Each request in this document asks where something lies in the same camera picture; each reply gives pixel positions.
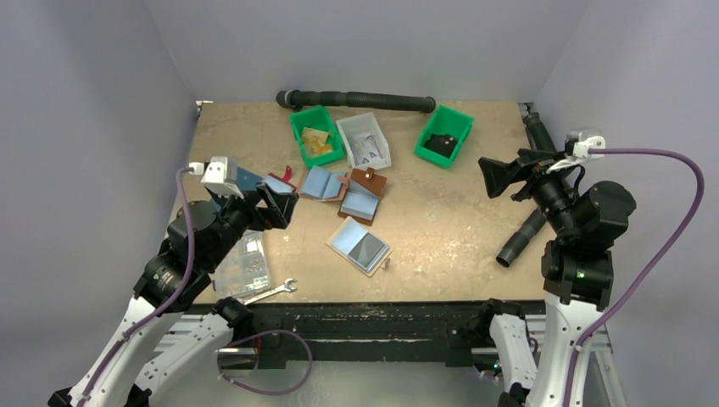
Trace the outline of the cream card holder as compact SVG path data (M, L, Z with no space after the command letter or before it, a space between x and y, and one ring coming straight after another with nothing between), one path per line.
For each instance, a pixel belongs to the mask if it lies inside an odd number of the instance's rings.
M393 252L388 243L351 217L328 237L326 246L367 277L388 268Z

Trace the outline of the printed card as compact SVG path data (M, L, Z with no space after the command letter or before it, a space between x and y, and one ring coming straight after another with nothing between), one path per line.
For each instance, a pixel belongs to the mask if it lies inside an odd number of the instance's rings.
M370 133L359 134L353 137L353 156L356 165L373 163L382 158L375 138Z

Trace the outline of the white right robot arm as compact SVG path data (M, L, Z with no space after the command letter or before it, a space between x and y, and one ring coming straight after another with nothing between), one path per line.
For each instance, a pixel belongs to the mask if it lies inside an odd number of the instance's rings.
M556 234L541 259L546 297L539 360L514 305L493 299L476 323L478 338L499 353L505 384L500 406L582 405L591 350L587 329L606 315L614 281L610 249L637 207L633 195L614 181L579 193L565 180L571 166L553 170L559 161L557 153L529 149L519 150L509 163L478 160L490 198L522 183L512 200L532 199Z

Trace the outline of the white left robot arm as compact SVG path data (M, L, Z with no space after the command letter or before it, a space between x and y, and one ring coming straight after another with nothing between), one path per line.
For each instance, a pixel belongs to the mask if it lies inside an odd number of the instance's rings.
M190 202L181 209L160 250L145 265L125 314L88 372L55 391L50 406L124 406L159 340L210 284L210 276L247 231L286 229L299 196L259 182L249 191Z

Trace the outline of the blue card holder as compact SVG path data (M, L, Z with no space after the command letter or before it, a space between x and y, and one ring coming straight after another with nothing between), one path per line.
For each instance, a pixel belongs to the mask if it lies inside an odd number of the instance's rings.
M256 189L255 185L261 181L262 178L260 176L254 174L251 171L245 170L242 167L237 167L234 182L241 192L254 191ZM221 208L225 205L228 197L221 197L217 194L214 194L213 192L210 195L210 202L214 205L214 208L217 211L220 211Z

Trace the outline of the red open card holder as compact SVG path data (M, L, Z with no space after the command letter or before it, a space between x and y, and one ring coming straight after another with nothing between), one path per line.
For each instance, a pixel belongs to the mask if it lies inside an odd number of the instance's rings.
M269 173L267 176L263 177L263 182L275 193L294 193L296 192L296 187L291 183L292 176L293 169L291 166L287 165L281 176Z

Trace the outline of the pink open card holder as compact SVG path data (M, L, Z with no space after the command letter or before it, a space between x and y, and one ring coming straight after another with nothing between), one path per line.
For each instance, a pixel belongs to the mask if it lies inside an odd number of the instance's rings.
M305 172L298 184L298 194L318 202L342 201L348 191L347 172L330 171L314 165Z

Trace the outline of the gold card upper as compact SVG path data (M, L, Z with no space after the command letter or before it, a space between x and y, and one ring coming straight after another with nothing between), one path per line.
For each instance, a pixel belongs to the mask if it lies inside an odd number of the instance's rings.
M328 131L322 131L310 127L303 128L301 132L301 140L303 143L316 140L320 143L327 143L330 133Z

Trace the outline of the brown open card holder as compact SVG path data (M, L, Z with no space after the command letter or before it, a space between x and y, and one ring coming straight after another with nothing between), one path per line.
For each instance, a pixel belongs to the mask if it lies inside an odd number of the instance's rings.
M352 169L348 175L337 176L337 179L345 187L337 215L351 217L363 225L371 226L384 195L387 178L368 167L365 170Z

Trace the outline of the clear plastic box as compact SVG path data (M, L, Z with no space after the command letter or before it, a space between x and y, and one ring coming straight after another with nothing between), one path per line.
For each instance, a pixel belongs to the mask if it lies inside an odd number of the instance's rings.
M221 261L214 273L213 289L220 298L251 298L271 289L263 233L247 231Z

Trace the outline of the silver wrench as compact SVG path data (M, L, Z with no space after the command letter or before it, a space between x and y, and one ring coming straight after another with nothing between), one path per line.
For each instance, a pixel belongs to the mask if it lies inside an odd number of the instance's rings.
M294 278L287 278L280 286L271 289L268 292L258 294L252 298L247 299L243 302L244 305L250 305L259 302L260 300L275 296L280 293L293 293L297 290L294 284L297 282Z

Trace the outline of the large green plastic bin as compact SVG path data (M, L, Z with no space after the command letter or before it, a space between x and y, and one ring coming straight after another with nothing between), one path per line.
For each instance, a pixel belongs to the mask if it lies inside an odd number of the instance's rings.
M343 142L325 107L290 114L289 122L307 169L345 159Z

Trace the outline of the small green plastic bin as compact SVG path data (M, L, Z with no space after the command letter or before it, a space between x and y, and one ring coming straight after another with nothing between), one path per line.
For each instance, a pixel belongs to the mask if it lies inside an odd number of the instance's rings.
M414 154L441 168L450 168L467 139L474 118L440 105L422 130Z

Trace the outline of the white translucent plastic bin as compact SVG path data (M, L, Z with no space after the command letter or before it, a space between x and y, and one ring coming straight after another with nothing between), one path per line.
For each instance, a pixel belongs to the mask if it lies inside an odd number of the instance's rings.
M336 126L352 169L383 170L392 165L387 139L373 113L337 120Z

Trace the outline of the aluminium frame rail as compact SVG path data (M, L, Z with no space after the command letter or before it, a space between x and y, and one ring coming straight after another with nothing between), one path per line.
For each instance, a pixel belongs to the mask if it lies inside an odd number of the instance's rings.
M525 122L528 135L534 142L529 150L557 153L560 159L563 158L565 148L555 151L550 146L549 139L538 132L537 114L529 114ZM504 266L511 265L542 224L548 223L536 208L532 216L502 247L497 258L498 262ZM362 341L377 343L383 339L411 338L416 339L424 347L436 345L442 338L448 341L450 348L468 349L478 341L490 342L495 346L485 332L488 322L484 317L493 299L495 298L485 301L474 315L466 315L462 320L451 321L446 332L439 330L438 315L422 316L412 311L405 318L401 318L397 310L391 309L388 319L381 321L375 315L360 315L358 306L347 305L332 307L326 315L302 314L299 317L300 327L293 336L304 348L309 348L314 340L337 339L346 342L350 347L356 347ZM517 303L505 302L518 309L518 314L527 327L521 306ZM610 306L606 310L606 315L587 329L591 341L594 332L605 323L609 315ZM152 358L150 355L148 363L136 379L135 389L124 406L149 405L153 399L170 387L173 379L187 372L196 358L206 356L222 345L238 346L257 340L261 336L261 332L254 328L253 313L247 305L233 298L220 300L209 313L203 330L197 338L188 338L157 358ZM527 337L530 344L528 328Z

